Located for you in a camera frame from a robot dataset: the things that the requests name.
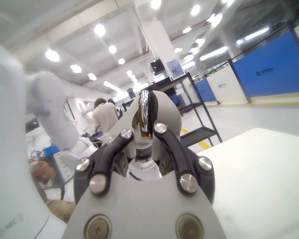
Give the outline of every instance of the blue bin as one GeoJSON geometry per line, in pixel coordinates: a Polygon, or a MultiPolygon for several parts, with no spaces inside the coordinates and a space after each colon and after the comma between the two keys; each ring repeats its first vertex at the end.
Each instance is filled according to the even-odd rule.
{"type": "Polygon", "coordinates": [[[57,152],[59,152],[60,150],[58,149],[57,146],[55,146],[54,144],[51,145],[50,147],[47,147],[47,148],[44,148],[42,149],[43,153],[44,153],[44,156],[47,157],[47,156],[50,156],[50,155],[53,155],[57,152]]]}

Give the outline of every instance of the blue wall panel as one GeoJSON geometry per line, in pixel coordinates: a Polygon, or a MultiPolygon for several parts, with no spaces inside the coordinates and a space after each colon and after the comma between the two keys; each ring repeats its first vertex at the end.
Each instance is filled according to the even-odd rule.
{"type": "Polygon", "coordinates": [[[249,97],[299,92],[299,47],[291,32],[233,65],[249,97]]]}
{"type": "Polygon", "coordinates": [[[216,101],[216,98],[207,82],[207,79],[203,79],[197,82],[196,87],[200,95],[202,96],[204,102],[216,101]]]}

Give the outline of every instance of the workbench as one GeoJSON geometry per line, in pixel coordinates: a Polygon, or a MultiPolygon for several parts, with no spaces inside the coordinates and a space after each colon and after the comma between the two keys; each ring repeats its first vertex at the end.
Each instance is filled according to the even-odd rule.
{"type": "Polygon", "coordinates": [[[299,239],[299,137],[252,129],[204,150],[228,239],[299,239]]]}

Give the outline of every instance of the joyson logo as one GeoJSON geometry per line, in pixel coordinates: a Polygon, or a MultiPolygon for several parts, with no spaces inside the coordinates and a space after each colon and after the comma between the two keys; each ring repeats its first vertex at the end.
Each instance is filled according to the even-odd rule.
{"type": "Polygon", "coordinates": [[[264,74],[264,73],[267,73],[267,72],[270,72],[270,71],[273,71],[273,70],[274,70],[274,68],[270,67],[270,68],[264,69],[264,70],[262,70],[260,72],[256,72],[256,75],[260,76],[261,74],[264,74]]]}

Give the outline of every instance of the yellow floor line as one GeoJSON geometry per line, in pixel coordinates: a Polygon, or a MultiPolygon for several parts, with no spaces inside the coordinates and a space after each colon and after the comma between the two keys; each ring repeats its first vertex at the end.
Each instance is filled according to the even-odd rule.
{"type": "MultiPolygon", "coordinates": [[[[188,133],[188,130],[182,128],[182,132],[188,133]]],[[[205,143],[204,141],[199,142],[198,145],[200,145],[203,149],[210,148],[210,146],[207,143],[205,143]]]]}
{"type": "Polygon", "coordinates": [[[201,146],[203,149],[208,149],[210,148],[210,146],[205,143],[204,141],[201,141],[200,143],[198,143],[199,146],[201,146]]]}

